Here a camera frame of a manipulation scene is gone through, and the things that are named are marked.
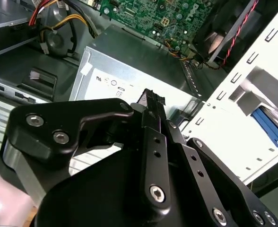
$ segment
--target label sticker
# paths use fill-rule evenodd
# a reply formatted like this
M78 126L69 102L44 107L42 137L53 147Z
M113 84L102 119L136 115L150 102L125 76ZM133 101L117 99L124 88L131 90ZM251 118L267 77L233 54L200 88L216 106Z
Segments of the label sticker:
M90 64L90 63L86 63L85 65L84 65L84 67L81 69L81 71L80 71L80 73L82 73L83 75L87 75L88 74L88 72L90 72L90 70L92 69L92 65Z
M56 3L57 3L58 8L65 8L65 4L63 1L57 1Z
M121 98L128 104L136 103L143 93L142 88L129 82L94 69L87 87L85 99Z

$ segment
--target yellow wire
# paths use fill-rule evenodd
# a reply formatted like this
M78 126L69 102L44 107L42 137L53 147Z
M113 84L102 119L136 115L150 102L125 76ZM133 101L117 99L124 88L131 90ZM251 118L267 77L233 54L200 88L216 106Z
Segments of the yellow wire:
M54 25L53 27L48 27L49 29L51 30L54 30L56 27L62 25L63 23L69 21L69 20L72 20L72 19L78 19L78 20L81 20L82 23L84 23L86 26L87 26L87 23L85 22L84 18L81 16L81 15L78 15L78 14L71 14L69 16L67 16L66 18L64 18L61 22L59 22L58 24ZM41 41L44 42L44 38L43 38L43 35L44 35L44 31L45 30L42 30L40 32L40 37L41 37Z
M48 4L46 4L44 7L49 7L50 5L54 4L55 2L57 2L58 0L53 0L51 2L49 2Z
M68 20L71 20L71 19L79 19L79 20L82 21L82 23L84 23L85 25L87 25L86 22L85 22L85 20L84 20L84 18L83 18L82 16L80 16L80 15L78 15L78 14L71 14L71 15L67 16L66 18L64 18L61 22L59 22L58 24L56 24L55 26L53 26L52 28L54 29L54 28L56 28L56 27L62 25L63 23L67 22Z

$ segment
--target metal power supply casing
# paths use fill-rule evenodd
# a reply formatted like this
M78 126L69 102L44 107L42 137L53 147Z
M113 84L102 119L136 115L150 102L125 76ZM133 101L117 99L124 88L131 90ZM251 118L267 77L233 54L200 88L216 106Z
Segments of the metal power supply casing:
M200 100L178 59L111 25L85 48L70 100L119 97L135 103L145 88L165 97L166 114L191 113Z

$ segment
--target capacitor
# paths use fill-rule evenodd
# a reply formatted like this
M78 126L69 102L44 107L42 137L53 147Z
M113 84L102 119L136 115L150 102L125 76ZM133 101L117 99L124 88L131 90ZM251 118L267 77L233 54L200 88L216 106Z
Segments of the capacitor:
M189 7L188 3L183 3L182 4L182 9L188 9L188 7Z
M180 13L176 15L177 20L181 20L182 17L183 17L183 16L182 16L182 14L180 14Z
M114 13L118 13L118 12L119 12L118 8L117 8L117 7L114 7L114 8L113 8L113 12L114 12Z

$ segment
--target screw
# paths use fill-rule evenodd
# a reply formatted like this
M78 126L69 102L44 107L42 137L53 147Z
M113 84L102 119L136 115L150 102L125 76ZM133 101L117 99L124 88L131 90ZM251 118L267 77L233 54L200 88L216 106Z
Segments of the screw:
M215 219L220 223L220 225L222 225L222 226L227 225L227 220L226 220L224 214L220 210L218 210L217 208L214 208L213 215L214 215Z
M104 12L104 14L109 14L109 13L110 13L110 10L109 10L108 8L105 8L105 9L103 10L103 12Z
M196 140L196 143L198 144L199 147L203 147L203 144L199 140Z
M177 126L174 124L174 122L172 122L172 121L168 121L168 123L174 128L174 129L176 129L177 128Z
M276 221L273 219L273 217L272 217L268 212L264 212L264 213L265 213L265 215L266 215L268 221L269 221L272 225L275 226L277 223L276 223Z
M56 143L66 144L69 141L69 136L62 131L57 131L53 134L53 139Z
M153 196L153 198L157 201L157 202L163 202L164 201L164 192L162 191L162 189L156 185L151 186L149 189L150 194Z
M263 219L261 218L261 216L260 216L257 212L254 211L252 214L253 214L254 218L255 218L261 225L264 225Z
M44 124L44 120L42 119L42 117L37 115L29 115L28 117L26 117L26 122L34 127L40 127Z
M125 110L129 109L128 106L125 103L120 103L120 106Z

